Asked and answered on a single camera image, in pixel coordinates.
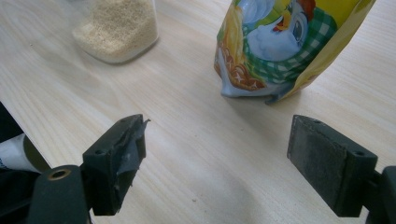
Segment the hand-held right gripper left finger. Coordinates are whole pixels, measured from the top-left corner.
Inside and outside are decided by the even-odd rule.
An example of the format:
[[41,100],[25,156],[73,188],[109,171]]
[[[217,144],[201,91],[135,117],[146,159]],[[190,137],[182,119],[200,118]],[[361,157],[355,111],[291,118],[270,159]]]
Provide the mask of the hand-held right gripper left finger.
[[145,130],[149,120],[141,114],[118,120],[83,153],[83,174],[96,216],[114,216],[146,158]]

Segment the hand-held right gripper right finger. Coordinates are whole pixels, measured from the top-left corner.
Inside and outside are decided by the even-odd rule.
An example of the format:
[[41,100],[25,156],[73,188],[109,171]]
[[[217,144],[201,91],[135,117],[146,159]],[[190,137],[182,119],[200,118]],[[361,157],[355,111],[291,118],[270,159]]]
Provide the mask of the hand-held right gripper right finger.
[[292,119],[287,157],[339,217],[358,217],[377,156],[324,122]]

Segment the yellow green seasoning pouch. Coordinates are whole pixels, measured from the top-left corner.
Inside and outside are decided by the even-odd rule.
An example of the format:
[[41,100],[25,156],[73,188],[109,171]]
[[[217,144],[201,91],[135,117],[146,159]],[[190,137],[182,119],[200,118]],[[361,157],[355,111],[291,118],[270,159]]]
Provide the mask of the yellow green seasoning pouch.
[[272,104],[310,85],[360,28],[375,0],[233,0],[214,67],[227,97]]

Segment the clear jar with gray lid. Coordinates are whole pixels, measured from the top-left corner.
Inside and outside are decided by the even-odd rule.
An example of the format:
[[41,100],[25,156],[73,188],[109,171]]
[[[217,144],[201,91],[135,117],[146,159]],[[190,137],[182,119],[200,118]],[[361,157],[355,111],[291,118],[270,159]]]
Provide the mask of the clear jar with gray lid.
[[63,0],[77,44],[105,63],[125,63],[158,39],[154,0]]

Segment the white cylinder object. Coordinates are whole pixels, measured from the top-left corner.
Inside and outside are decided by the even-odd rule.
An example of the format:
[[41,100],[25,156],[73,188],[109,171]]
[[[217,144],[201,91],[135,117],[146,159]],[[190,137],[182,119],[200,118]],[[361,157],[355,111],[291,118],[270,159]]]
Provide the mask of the white cylinder object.
[[0,169],[43,173],[50,166],[24,134],[0,143]]

